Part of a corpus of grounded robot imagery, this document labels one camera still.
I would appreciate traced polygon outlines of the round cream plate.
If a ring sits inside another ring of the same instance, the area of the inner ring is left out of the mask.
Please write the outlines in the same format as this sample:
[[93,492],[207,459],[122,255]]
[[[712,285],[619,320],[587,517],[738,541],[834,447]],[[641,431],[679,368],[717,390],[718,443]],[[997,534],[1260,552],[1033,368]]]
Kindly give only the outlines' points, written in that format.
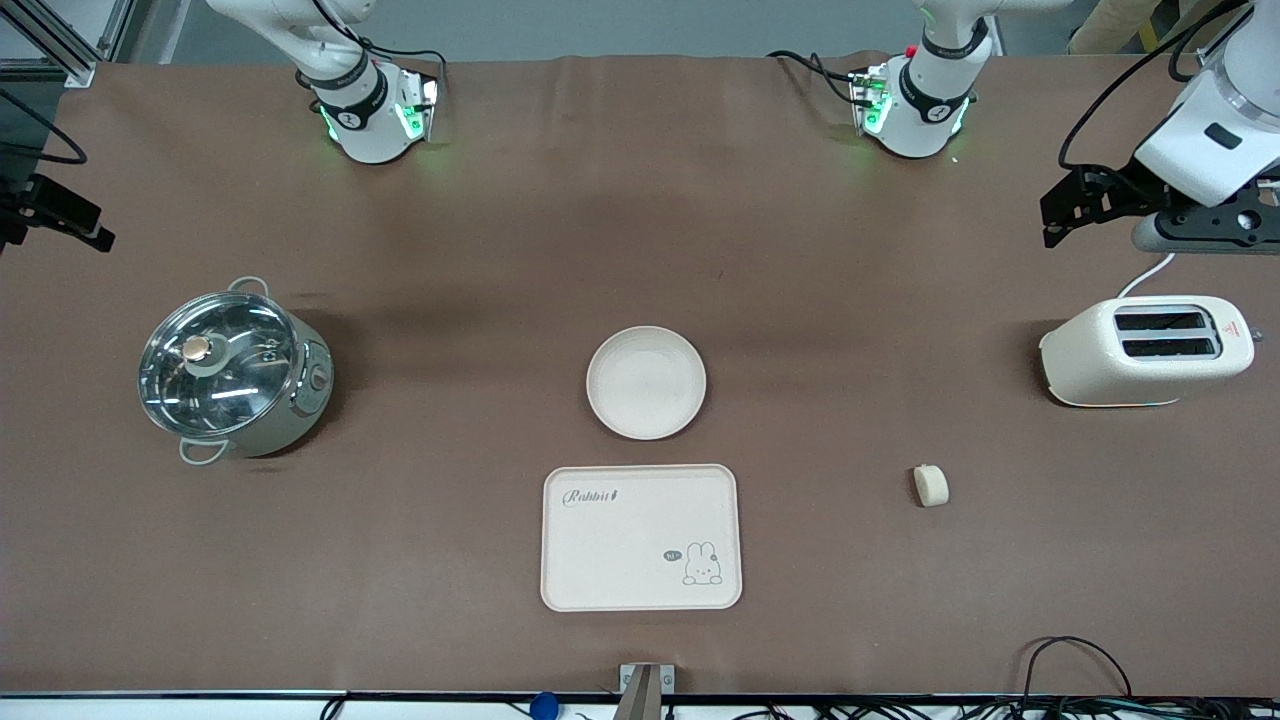
[[682,432],[701,411],[708,388],[698,348],[658,325],[616,332],[595,350],[585,377],[588,404],[598,421],[635,441]]

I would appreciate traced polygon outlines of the cream rabbit print tray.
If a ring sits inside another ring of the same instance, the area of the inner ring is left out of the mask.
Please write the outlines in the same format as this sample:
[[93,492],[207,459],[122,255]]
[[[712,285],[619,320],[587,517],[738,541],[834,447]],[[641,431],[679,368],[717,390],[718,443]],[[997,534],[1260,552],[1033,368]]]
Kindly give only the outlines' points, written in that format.
[[724,610],[742,594],[737,482],[719,464],[558,468],[540,593],[556,612]]

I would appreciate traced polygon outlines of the tan cardboard box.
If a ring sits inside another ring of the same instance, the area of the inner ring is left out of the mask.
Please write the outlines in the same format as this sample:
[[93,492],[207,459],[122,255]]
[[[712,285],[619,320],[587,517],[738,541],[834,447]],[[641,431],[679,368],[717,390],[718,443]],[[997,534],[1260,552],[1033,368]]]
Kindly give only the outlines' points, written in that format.
[[1120,53],[1139,35],[1164,0],[1098,0],[1068,41],[1068,55]]

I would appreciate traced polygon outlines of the cream two-slot toaster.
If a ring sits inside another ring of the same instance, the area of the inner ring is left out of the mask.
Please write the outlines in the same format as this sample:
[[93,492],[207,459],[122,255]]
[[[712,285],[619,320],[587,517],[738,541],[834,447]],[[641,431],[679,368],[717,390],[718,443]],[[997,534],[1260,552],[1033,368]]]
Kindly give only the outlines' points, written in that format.
[[1254,333],[1242,311],[1207,295],[1108,299],[1038,343],[1050,393],[1074,407],[1158,407],[1242,374]]

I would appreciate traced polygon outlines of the glass pot lid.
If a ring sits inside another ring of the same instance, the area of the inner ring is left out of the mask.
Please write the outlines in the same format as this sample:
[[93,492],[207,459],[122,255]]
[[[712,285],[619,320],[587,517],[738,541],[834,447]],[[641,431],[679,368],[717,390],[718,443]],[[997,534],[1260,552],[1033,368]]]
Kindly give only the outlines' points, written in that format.
[[243,290],[206,293],[179,306],[145,342],[140,401],[164,430],[221,438],[265,416],[298,361],[294,323],[270,299]]

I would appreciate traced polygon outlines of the brown table cloth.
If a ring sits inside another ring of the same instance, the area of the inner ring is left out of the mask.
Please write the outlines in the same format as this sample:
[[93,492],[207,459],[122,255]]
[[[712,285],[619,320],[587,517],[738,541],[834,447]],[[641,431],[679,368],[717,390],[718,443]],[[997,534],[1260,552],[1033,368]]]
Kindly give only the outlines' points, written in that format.
[[[1167,407],[1062,407],[1041,336],[1149,265],[1116,222],[1047,250],[1062,137],[1124,56],[1004,56],[943,156],[858,137],[765,59],[456,63],[449,141],[365,167],[284,67],[114,65],[47,173],[101,254],[0,255],[0,689],[1011,692],[1079,635],[1142,694],[1280,694],[1280,258],[1179,258],[1151,293],[1265,340]],[[145,342],[244,275],[328,343],[298,442],[191,466]],[[627,439],[588,364],[658,325],[701,411]],[[558,468],[719,464],[742,594],[556,612]],[[919,505],[913,468],[950,501]]]

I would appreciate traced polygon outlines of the aluminium frame profile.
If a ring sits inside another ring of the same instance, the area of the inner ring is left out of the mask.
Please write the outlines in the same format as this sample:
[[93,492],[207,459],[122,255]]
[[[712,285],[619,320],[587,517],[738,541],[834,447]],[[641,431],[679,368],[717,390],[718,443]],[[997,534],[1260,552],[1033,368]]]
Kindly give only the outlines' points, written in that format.
[[0,0],[0,82],[91,86],[129,61],[154,0]]

